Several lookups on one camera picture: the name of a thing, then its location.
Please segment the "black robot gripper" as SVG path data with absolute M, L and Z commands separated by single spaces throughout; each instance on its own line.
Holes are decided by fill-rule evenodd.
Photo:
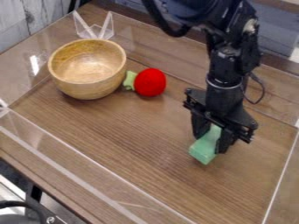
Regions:
M 229 146 L 241 140 L 252 141 L 257 122 L 242 106 L 246 81 L 217 83 L 206 79 L 206 89 L 188 87 L 184 90 L 182 106 L 190 111 L 192 134 L 200 139 L 210 130 L 210 125 L 220 127 L 216 152 L 224 154 Z

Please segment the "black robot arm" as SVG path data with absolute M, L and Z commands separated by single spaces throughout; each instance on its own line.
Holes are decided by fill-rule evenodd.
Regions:
M 249 142 L 257 122 L 244 109 L 252 71 L 260 65 L 257 13 L 248 0 L 141 0 L 158 28 L 173 38 L 192 27 L 205 33 L 209 55 L 206 88 L 184 90 L 192 134 L 202 139 L 220 128 L 212 152 L 224 153 L 237 141 Z

